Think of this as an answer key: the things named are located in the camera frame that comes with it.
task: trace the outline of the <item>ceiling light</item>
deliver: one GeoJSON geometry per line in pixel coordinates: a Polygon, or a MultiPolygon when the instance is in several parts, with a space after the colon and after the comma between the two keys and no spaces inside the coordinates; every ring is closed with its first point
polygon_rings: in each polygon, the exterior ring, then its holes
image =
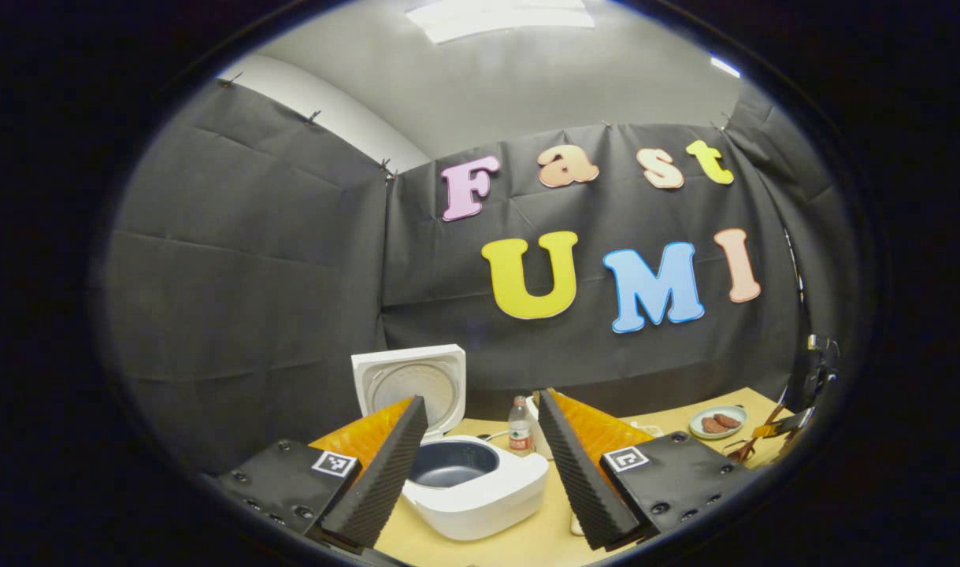
{"type": "Polygon", "coordinates": [[[731,65],[727,64],[727,62],[720,60],[720,58],[711,57],[710,64],[714,65],[714,67],[717,67],[718,69],[721,69],[721,71],[727,72],[729,75],[734,76],[736,79],[739,79],[739,77],[742,76],[731,65]]]}
{"type": "Polygon", "coordinates": [[[406,17],[434,43],[524,26],[595,27],[581,0],[439,0],[406,17]]]}

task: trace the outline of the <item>white ceiling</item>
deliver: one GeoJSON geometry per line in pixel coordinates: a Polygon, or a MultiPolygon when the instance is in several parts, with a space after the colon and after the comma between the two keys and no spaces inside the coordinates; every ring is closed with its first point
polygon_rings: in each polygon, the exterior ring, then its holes
{"type": "Polygon", "coordinates": [[[491,141],[610,123],[724,124],[739,80],[710,54],[609,0],[595,29],[517,28],[436,46],[405,12],[358,0],[257,51],[327,80],[430,158],[491,141]]]}

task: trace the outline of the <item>white wall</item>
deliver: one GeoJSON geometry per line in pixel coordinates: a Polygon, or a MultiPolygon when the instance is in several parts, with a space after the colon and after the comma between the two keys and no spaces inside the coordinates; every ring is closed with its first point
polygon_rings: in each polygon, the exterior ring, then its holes
{"type": "Polygon", "coordinates": [[[375,161],[391,159],[390,172],[396,169],[405,172],[432,161],[406,136],[349,94],[288,62],[266,55],[248,55],[218,76],[230,80],[239,72],[242,75],[235,79],[235,83],[264,94],[303,116],[321,110],[315,123],[375,161]]]}

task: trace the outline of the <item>bottle label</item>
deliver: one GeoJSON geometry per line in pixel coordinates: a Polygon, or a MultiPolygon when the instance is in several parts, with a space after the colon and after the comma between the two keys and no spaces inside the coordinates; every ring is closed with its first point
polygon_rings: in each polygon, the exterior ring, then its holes
{"type": "Polygon", "coordinates": [[[515,451],[524,451],[530,447],[532,435],[530,428],[513,428],[508,434],[508,447],[515,451]]]}

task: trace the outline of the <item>table surface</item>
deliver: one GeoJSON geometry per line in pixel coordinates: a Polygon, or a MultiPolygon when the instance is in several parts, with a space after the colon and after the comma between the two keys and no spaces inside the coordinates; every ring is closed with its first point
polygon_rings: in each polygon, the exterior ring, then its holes
{"type": "MultiPolygon", "coordinates": [[[[735,447],[725,449],[725,446],[752,434],[754,428],[760,427],[766,421],[777,403],[750,388],[743,388],[743,390],[693,403],[690,406],[623,417],[623,420],[636,421],[638,426],[656,426],[665,434],[675,431],[689,432],[689,420],[700,410],[711,406],[734,405],[742,405],[749,413],[742,430],[724,439],[702,440],[704,444],[718,452],[727,454],[735,450],[735,447]]],[[[779,417],[790,415],[791,413],[785,410],[779,417]]],[[[448,435],[495,434],[506,430],[507,426],[507,421],[465,419],[457,427],[452,428],[448,435]]],[[[506,449],[508,437],[501,435],[491,443],[506,449]]],[[[746,466],[757,468],[769,463],[777,456],[783,445],[784,439],[780,437],[757,441],[754,445],[756,454],[746,461],[746,466]]],[[[570,567],[586,565],[630,547],[626,546],[609,553],[602,549],[591,551],[584,537],[571,534],[570,519],[571,510],[567,502],[567,494],[563,491],[555,461],[551,460],[546,475],[542,507],[532,516],[512,525],[511,528],[476,541],[457,542],[443,537],[430,528],[430,525],[426,524],[412,509],[405,496],[400,496],[375,549],[418,567],[533,567],[535,565],[570,567]]]]}

